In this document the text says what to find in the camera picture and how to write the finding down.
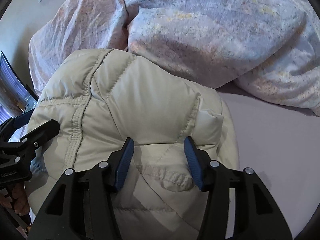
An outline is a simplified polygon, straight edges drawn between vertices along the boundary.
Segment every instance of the human hand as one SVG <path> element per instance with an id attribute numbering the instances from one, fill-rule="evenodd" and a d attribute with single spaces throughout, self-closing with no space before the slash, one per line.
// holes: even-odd
<path id="1" fill-rule="evenodd" d="M 14 185 L 14 187 L 11 190 L 11 196 L 16 201 L 13 204 L 13 208 L 16 214 L 19 214 L 20 216 L 24 216 L 29 214 L 30 207 L 27 199 L 27 194 L 24 189 L 23 183 L 18 183 Z M 2 205 L 5 208 L 12 208 L 11 203 L 9 202 L 8 198 L 5 198 L 0 193 L 0 205 Z"/>

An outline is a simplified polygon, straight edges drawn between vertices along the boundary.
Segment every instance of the blue rubber pad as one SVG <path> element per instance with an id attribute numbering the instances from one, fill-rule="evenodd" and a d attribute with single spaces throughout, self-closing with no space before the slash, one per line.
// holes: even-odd
<path id="1" fill-rule="evenodd" d="M 187 157 L 193 181 L 199 187 L 199 189 L 202 190 L 204 187 L 204 182 L 202 180 L 202 169 L 188 137 L 184 140 L 184 153 Z"/>
<path id="2" fill-rule="evenodd" d="M 119 191 L 123 187 L 125 178 L 128 173 L 130 162 L 134 152 L 134 142 L 132 139 L 129 140 L 127 147 L 122 154 L 121 160 L 116 170 L 116 181 L 114 187 Z"/>

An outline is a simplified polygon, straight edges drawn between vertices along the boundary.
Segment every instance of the white wall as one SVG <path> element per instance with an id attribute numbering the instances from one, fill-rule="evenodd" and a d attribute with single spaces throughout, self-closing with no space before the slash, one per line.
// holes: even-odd
<path id="1" fill-rule="evenodd" d="M 13 0 L 0 20 L 0 50 L 22 82 L 33 88 L 28 65 L 31 37 L 56 14 L 65 0 Z"/>

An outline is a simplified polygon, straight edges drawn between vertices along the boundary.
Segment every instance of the silver rivet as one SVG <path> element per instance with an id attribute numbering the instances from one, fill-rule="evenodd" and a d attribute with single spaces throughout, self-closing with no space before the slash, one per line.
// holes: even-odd
<path id="1" fill-rule="evenodd" d="M 210 161 L 210 166 L 212 166 L 212 167 L 219 167 L 219 162 L 217 162 L 217 161 Z"/>
<path id="2" fill-rule="evenodd" d="M 100 168 L 105 168 L 105 167 L 107 167 L 109 164 L 107 163 L 107 162 L 100 162 L 99 163 L 99 167 Z"/>
<path id="3" fill-rule="evenodd" d="M 71 175 L 73 173 L 73 169 L 67 169 L 67 170 L 65 170 L 65 172 L 64 172 L 64 174 L 66 174 L 66 175 Z"/>
<path id="4" fill-rule="evenodd" d="M 244 171 L 248 174 L 254 174 L 254 170 L 252 168 L 245 168 Z"/>

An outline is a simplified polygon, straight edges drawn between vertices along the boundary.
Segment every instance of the white bed sheet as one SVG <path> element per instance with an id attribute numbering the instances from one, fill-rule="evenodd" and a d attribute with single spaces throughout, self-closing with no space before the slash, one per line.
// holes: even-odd
<path id="1" fill-rule="evenodd" d="M 232 84 L 218 91 L 234 121 L 240 170 L 256 171 L 296 237 L 320 202 L 320 119 L 307 109 L 263 102 Z"/>

